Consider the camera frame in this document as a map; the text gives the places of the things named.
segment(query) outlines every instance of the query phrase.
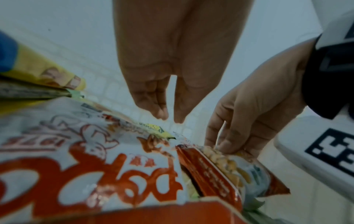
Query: hand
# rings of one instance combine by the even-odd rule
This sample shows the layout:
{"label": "hand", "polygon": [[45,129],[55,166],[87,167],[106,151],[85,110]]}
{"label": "hand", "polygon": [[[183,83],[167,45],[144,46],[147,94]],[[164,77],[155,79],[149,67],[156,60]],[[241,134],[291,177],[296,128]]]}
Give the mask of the hand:
{"label": "hand", "polygon": [[174,121],[220,82],[253,0],[114,0],[118,59],[135,104],[167,119],[166,88],[177,75]]}
{"label": "hand", "polygon": [[232,154],[247,150],[258,156],[269,140],[299,115],[306,104],[301,81],[315,40],[277,54],[224,95],[209,121],[205,145]]}

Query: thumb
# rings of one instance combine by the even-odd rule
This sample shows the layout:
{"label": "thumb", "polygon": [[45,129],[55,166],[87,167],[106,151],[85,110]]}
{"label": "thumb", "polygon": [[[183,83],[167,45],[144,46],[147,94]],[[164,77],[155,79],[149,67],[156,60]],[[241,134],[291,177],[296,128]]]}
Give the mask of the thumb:
{"label": "thumb", "polygon": [[241,149],[249,138],[252,124],[259,115],[254,100],[241,98],[236,97],[230,129],[219,146],[219,150],[226,154]]}
{"label": "thumb", "polygon": [[185,117],[208,95],[210,91],[204,88],[189,87],[186,85],[183,78],[178,77],[174,94],[174,121],[182,124]]}

